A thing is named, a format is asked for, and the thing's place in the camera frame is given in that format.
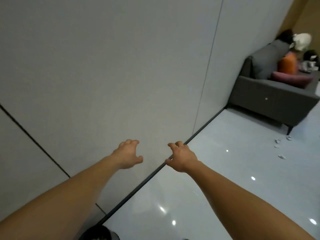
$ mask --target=person's right arm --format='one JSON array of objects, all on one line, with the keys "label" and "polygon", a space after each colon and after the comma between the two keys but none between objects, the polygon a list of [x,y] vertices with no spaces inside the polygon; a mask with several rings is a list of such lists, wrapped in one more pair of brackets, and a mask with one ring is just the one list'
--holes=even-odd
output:
[{"label": "person's right arm", "polygon": [[210,169],[181,141],[169,143],[166,164],[200,187],[232,239],[314,239],[269,203]]}]

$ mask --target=forearm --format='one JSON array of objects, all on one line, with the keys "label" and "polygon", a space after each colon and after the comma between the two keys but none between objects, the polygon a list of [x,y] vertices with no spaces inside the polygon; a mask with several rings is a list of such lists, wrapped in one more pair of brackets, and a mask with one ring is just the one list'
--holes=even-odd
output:
[{"label": "forearm", "polygon": [[313,239],[296,223],[200,161],[186,169],[215,214],[235,239]]},{"label": "forearm", "polygon": [[50,189],[2,221],[0,238],[72,239],[117,170],[106,157]]}]

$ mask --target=person's left arm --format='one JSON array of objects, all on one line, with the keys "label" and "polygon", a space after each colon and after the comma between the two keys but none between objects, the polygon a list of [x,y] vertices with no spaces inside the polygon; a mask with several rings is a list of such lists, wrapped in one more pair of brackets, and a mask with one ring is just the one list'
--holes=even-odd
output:
[{"label": "person's left arm", "polygon": [[90,168],[55,186],[0,222],[0,239],[72,239],[119,169],[142,163],[138,140],[126,140]]}]

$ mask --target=sofa armrest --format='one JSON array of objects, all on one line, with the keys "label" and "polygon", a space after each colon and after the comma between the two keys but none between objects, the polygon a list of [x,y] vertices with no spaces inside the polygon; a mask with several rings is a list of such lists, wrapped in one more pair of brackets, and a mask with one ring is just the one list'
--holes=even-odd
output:
[{"label": "sofa armrest", "polygon": [[238,76],[229,103],[295,126],[319,100],[310,91],[281,82]]}]

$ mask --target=orange pillow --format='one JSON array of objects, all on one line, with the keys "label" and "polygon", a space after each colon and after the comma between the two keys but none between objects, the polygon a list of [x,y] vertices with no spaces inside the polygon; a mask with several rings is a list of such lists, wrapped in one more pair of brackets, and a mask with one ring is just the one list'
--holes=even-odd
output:
[{"label": "orange pillow", "polygon": [[296,75],[298,72],[297,56],[293,52],[289,52],[278,63],[278,72],[286,73],[289,75]]}]

